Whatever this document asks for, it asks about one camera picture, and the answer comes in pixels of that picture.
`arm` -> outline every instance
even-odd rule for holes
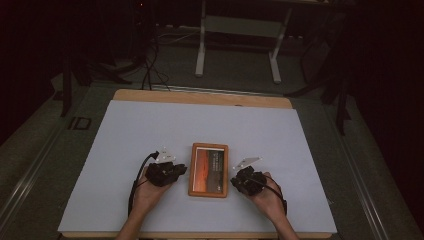
[[[146,180],[143,176],[139,181],[141,185],[135,192],[133,209],[116,237],[117,240],[136,239],[144,218],[156,206],[165,191],[171,187],[171,184],[156,187]]]
[[[266,172],[266,176],[271,177],[271,174]],[[267,185],[280,192],[277,184],[267,178]],[[280,198],[275,195],[271,190],[265,188],[262,192],[249,199],[256,205],[256,207],[272,222],[277,233],[281,239],[284,240],[297,240],[299,239],[293,230],[289,220],[284,214],[283,203]]]

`person's left hand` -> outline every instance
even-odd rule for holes
[[[147,214],[149,213],[159,202],[162,195],[168,190],[172,184],[168,184],[163,187],[156,187],[147,178],[143,175],[138,184],[141,184],[137,187],[134,194],[133,208],[131,210],[135,211],[138,214]]]

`person's right hand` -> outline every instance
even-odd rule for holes
[[[281,193],[277,184],[270,179],[271,174],[266,172],[264,175],[267,176],[266,184],[278,193]],[[269,220],[271,220],[271,222],[285,218],[283,203],[281,202],[281,199],[271,190],[264,188],[262,192],[254,196],[248,196],[248,198]]]

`brown frame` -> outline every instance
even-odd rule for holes
[[[195,176],[196,176],[196,164],[199,161],[197,151],[198,150],[222,150],[223,151],[223,163],[222,163],[222,191],[211,192],[207,190],[194,190],[196,188]],[[193,143],[191,153],[191,165],[190,165],[190,181],[188,187],[188,195],[194,197],[211,197],[211,198],[225,198],[228,193],[228,146],[223,144],[211,144],[211,143]]]

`picture frame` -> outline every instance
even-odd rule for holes
[[[188,195],[225,198],[228,192],[228,146],[193,143]]]

